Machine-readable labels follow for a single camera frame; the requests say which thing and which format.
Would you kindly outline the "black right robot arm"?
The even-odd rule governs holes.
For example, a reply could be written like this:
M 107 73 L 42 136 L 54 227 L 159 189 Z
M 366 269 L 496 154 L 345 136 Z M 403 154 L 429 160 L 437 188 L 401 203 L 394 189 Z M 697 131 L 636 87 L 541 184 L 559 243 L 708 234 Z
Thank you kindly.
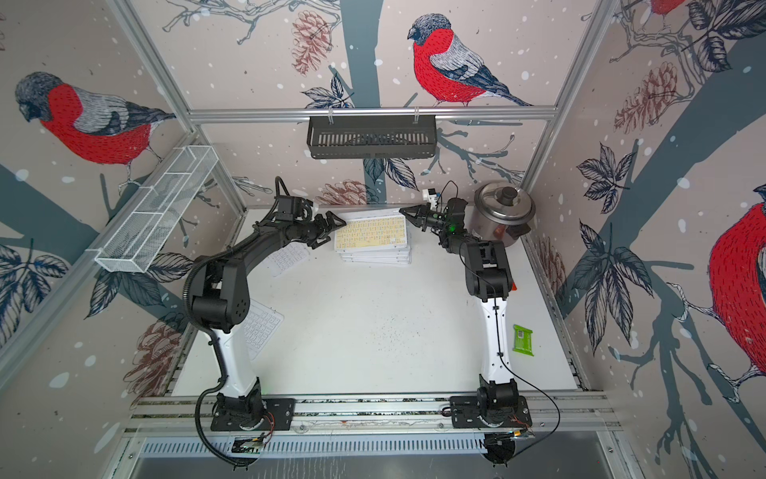
M 456 255 L 463 267 L 466 289 L 478 301 L 485 327 L 486 356 L 479 386 L 471 395 L 449 398 L 441 414 L 456 429 L 511 428 L 528 430 L 532 419 L 526 398 L 519 392 L 517 377 L 508 361 L 508 298 L 515 282 L 502 241 L 482 239 L 465 228 L 467 202 L 450 199 L 438 212 L 429 204 L 399 210 L 406 221 L 438 237 L 447 253 Z

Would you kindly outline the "green keyboard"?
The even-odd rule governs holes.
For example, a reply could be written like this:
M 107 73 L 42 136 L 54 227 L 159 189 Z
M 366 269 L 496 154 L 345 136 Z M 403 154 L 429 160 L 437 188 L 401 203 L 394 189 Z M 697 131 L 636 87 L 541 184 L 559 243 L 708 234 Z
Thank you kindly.
M 347 263 L 381 263 L 381 265 L 410 265 L 412 247 L 408 243 L 356 247 L 336 239 L 334 249 Z

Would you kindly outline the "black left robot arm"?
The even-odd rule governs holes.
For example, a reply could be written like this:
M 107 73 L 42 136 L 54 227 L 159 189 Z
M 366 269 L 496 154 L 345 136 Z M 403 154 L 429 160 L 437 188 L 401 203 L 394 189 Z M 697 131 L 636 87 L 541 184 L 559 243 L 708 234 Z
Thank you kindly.
M 287 430 L 293 403 L 266 402 L 255 372 L 243 325 L 251 312 L 247 277 L 270 255 L 292 243 L 317 249 L 346 221 L 327 212 L 316 214 L 313 202 L 277 196 L 253 232 L 224 253 L 200 257 L 191 268 L 183 291 L 186 315 L 209 337 L 221 377 L 201 393 L 203 402 L 215 395 L 213 431 Z

